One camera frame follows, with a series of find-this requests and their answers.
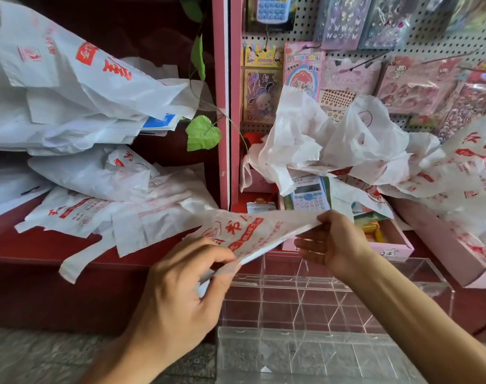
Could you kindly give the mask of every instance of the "pink panel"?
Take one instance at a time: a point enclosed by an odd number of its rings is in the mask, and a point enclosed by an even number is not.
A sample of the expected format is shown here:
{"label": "pink panel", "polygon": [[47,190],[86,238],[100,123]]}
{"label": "pink panel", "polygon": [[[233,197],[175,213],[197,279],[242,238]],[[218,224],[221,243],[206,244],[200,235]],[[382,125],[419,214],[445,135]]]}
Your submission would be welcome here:
{"label": "pink panel", "polygon": [[[215,61],[216,106],[227,112],[227,57],[225,36],[228,35],[228,22],[225,19],[225,0],[213,0],[213,41]],[[228,121],[226,118],[218,122],[221,130],[221,141],[218,145],[218,162],[220,164],[220,203],[221,208],[229,210],[229,151],[228,151]]]}
{"label": "pink panel", "polygon": [[[231,0],[231,119],[240,128],[241,120],[241,47],[242,14],[245,0]],[[231,204],[238,202],[240,193],[240,134],[231,129]]]}

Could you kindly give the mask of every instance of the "artificial vine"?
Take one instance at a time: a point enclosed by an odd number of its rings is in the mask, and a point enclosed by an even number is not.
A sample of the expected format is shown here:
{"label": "artificial vine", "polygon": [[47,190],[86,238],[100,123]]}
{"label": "artificial vine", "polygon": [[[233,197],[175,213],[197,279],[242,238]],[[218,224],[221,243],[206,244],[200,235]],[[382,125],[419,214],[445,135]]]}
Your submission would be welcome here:
{"label": "artificial vine", "polygon": [[[198,73],[201,81],[204,81],[206,79],[206,67],[204,65],[204,59],[202,57],[202,52],[204,50],[202,47],[202,27],[204,25],[204,21],[206,20],[207,12],[202,12],[202,0],[180,0],[180,2],[186,16],[188,16],[188,18],[190,18],[191,20],[200,23],[197,34],[195,35],[193,47],[191,49],[190,66],[188,66],[190,88],[193,92],[193,89],[191,87],[191,77],[195,74],[195,72]],[[193,72],[191,72],[190,70],[192,64],[195,67],[195,70]],[[214,124],[205,115],[198,115],[193,120],[191,120],[190,124],[186,127],[186,133],[188,134],[188,144],[186,148],[187,151],[196,151],[198,149],[211,149],[217,146],[218,143],[221,141],[221,131],[214,125],[216,125],[216,123],[218,123],[223,118],[227,118],[227,120],[230,121],[230,123],[238,130],[241,138],[243,139],[243,136],[241,135],[241,132],[236,124],[234,124],[229,116],[223,113],[220,108],[218,108],[216,105],[204,101],[200,97],[195,96],[195,98],[198,98],[199,101],[202,101],[203,103],[213,106],[216,111],[222,115],[222,117],[219,118]],[[245,147],[246,153],[248,155],[248,147],[246,146],[246,143]]]}

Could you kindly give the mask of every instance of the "left hand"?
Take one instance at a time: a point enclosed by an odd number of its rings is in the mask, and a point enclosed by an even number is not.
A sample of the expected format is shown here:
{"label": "left hand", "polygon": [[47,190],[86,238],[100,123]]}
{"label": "left hand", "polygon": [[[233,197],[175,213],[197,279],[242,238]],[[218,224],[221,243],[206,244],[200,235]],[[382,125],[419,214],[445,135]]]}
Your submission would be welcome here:
{"label": "left hand", "polygon": [[202,299],[196,291],[201,275],[213,263],[234,260],[232,251],[208,238],[177,244],[151,267],[129,326],[82,382],[147,384],[193,350],[216,326],[235,272],[214,276]]}

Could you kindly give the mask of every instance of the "blue calculator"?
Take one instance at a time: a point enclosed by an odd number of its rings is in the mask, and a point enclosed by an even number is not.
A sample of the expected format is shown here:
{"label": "blue calculator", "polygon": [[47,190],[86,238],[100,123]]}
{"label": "blue calculator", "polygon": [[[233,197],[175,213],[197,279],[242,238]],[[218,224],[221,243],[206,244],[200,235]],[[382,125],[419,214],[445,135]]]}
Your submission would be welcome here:
{"label": "blue calculator", "polygon": [[257,0],[256,18],[263,24],[282,24],[289,18],[291,0]]}

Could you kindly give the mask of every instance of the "hand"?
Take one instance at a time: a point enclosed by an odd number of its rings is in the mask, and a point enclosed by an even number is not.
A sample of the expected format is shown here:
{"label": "hand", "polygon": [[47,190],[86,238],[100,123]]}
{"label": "hand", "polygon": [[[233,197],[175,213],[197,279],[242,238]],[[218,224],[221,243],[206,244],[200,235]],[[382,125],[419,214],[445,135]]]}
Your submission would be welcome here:
{"label": "hand", "polygon": [[329,210],[318,216],[323,223],[299,234],[295,245],[306,261],[325,265],[334,276],[348,284],[360,264],[377,255],[369,246],[362,229]]}
{"label": "hand", "polygon": [[193,350],[216,326],[235,272],[214,276],[202,299],[196,291],[201,275],[215,262],[234,260],[232,251],[208,238],[176,245],[151,267],[129,326],[81,383],[148,384]]}

